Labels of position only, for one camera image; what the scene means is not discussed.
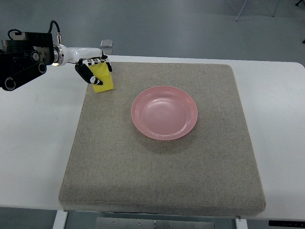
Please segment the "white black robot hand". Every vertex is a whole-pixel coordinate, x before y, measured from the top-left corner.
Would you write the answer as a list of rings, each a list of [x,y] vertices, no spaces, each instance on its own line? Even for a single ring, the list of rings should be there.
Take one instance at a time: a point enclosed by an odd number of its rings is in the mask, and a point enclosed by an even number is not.
[[[105,55],[101,49],[81,47],[68,48],[60,43],[54,44],[53,48],[54,62],[52,65],[62,66],[67,63],[74,64],[76,72],[85,82],[93,85],[105,85],[90,68],[90,66],[105,63],[108,71],[112,71],[108,56]]]

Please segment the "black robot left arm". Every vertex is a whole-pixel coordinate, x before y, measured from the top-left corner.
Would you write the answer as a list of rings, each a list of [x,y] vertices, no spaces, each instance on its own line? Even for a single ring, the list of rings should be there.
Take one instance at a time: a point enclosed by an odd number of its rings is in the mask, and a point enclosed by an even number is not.
[[[13,91],[38,78],[55,60],[52,34],[8,31],[0,50],[0,87]]]

